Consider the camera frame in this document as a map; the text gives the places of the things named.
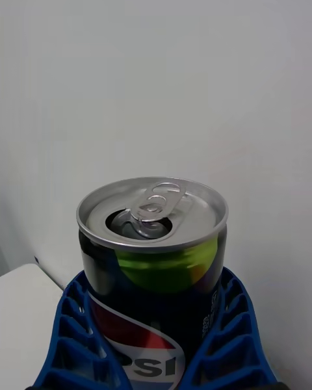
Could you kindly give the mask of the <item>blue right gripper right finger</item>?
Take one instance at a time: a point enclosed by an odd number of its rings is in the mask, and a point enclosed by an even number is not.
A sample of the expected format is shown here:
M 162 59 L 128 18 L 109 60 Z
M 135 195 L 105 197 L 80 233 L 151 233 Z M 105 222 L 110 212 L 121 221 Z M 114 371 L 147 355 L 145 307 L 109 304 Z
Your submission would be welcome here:
M 278 382 L 263 352 L 252 301 L 224 268 L 220 311 L 184 375 L 185 389 L 259 389 Z

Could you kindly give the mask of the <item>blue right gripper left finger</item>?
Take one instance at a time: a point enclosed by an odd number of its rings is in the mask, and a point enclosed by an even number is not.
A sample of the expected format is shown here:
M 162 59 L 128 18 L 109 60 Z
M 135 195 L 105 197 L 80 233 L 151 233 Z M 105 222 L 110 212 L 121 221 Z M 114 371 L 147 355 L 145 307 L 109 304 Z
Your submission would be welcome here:
M 112 348 L 100 337 L 80 272 L 58 303 L 51 340 L 34 389 L 130 389 Z

